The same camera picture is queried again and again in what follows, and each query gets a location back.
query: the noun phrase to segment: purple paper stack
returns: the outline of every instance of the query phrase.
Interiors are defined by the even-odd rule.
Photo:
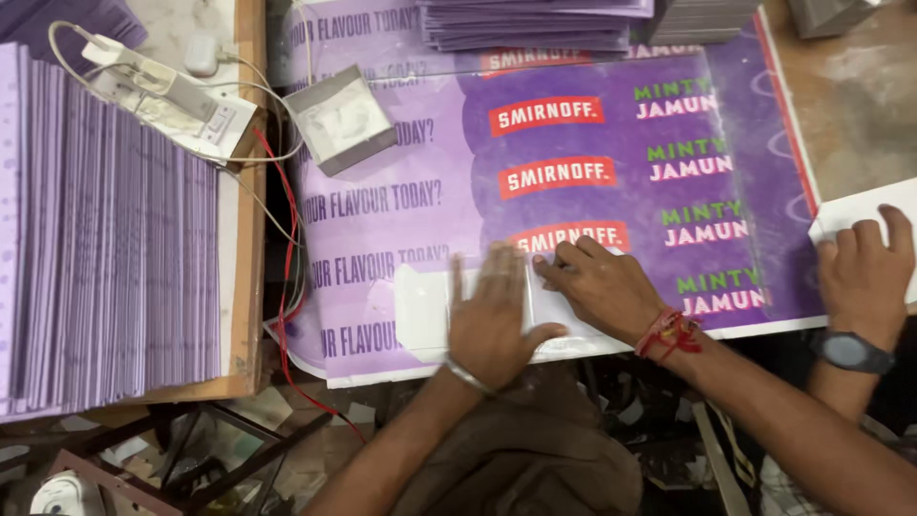
[[[133,49],[147,38],[125,0],[0,0],[0,43],[27,45],[34,59],[57,63],[48,43],[48,26],[57,20],[75,23],[92,34],[115,39]],[[77,73],[94,65],[81,52],[86,40],[68,28],[58,31],[58,46]]]
[[[0,423],[218,376],[216,174],[0,44]]]
[[[487,47],[625,51],[629,27],[653,0],[417,0],[424,42],[438,50]]]

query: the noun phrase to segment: hand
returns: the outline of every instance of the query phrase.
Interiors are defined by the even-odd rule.
[[[522,333],[525,262],[510,244],[495,242],[474,290],[462,299],[461,259],[452,259],[449,352],[469,373],[494,390],[505,387],[528,365],[544,341],[567,334],[548,323]]]
[[[852,331],[890,352],[907,317],[904,293],[914,270],[914,243],[911,222],[899,209],[878,210],[889,225],[889,247],[882,245],[875,220],[838,231],[837,243],[819,242],[819,288],[829,329]]]
[[[558,244],[554,264],[541,255],[533,264],[580,320],[632,346],[666,308],[636,258],[615,256],[585,235]]]

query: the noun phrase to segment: person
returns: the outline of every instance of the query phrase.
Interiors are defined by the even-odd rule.
[[[907,315],[903,299],[914,269],[914,243],[911,223],[901,211],[888,206],[879,211],[889,227],[889,245],[883,245],[873,220],[838,232],[836,242],[819,244],[820,290],[829,330],[855,333],[890,351]],[[514,441],[505,435],[494,438],[499,426],[491,424],[472,440],[450,444],[465,433],[452,430],[463,419],[474,418],[485,392],[510,385],[542,342],[565,334],[560,325],[542,324],[521,335],[523,260],[511,245],[493,244],[470,299],[462,299],[461,264],[454,261],[450,367],[440,368],[425,383],[405,410],[316,494],[303,515],[637,511],[640,487],[633,483],[633,465],[614,458],[613,448],[601,456],[590,454],[582,444],[607,444],[592,434],[568,439],[552,432],[548,444],[533,443],[539,427],[529,421],[537,420],[520,411],[501,423],[516,425]],[[563,293],[577,317],[640,347],[646,358],[728,413],[768,451],[777,475],[792,478],[813,503],[855,516],[917,514],[917,468],[856,426],[878,382],[876,376],[821,362],[806,394],[677,317],[669,335],[674,331],[681,337],[686,331],[689,345],[682,345],[683,338],[677,345],[661,339],[653,345],[653,339],[645,337],[661,335],[653,331],[659,329],[660,314],[671,310],[634,257],[611,254],[586,236],[575,244],[561,242],[553,263],[542,256],[533,262],[546,287]],[[477,442],[488,442],[477,450],[488,457],[486,465],[462,455]],[[438,446],[461,455],[461,475],[471,481],[442,475],[448,464]],[[530,455],[520,450],[536,446],[548,451],[520,462]],[[427,469],[430,464],[425,462],[439,469]],[[421,468],[424,473],[415,476]],[[482,469],[500,474],[481,477]],[[418,483],[425,484],[421,491],[414,489]],[[499,491],[492,491],[497,486]]]

